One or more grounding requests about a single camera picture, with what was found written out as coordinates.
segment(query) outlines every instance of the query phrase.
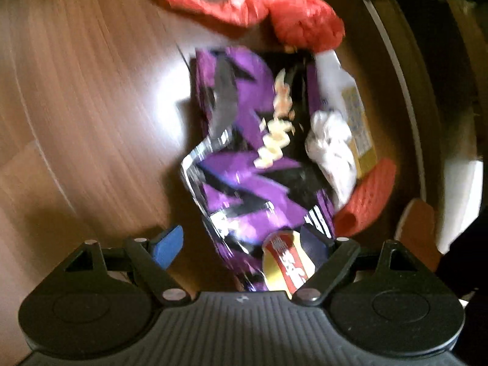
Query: snack package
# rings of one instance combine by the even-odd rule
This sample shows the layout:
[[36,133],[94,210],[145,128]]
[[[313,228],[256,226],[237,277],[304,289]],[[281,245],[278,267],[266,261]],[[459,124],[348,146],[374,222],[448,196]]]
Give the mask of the snack package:
[[[307,52],[196,52],[194,80],[206,137],[183,160],[182,176],[217,252],[246,291],[279,287],[267,286],[263,268],[266,245],[277,233],[300,234],[273,253],[286,261],[280,267],[285,276],[305,260],[303,251],[300,260],[293,256],[298,244],[310,251],[318,249],[310,245],[317,239],[334,238],[333,190],[305,150],[310,116],[321,107],[316,75],[310,75],[314,67]],[[305,224],[313,235],[303,234]],[[308,257],[300,277],[309,278],[327,252],[326,246],[323,255]],[[291,295],[296,289],[287,290]]]
[[268,290],[293,293],[335,250],[333,239],[305,223],[300,231],[281,230],[263,242],[263,275]]

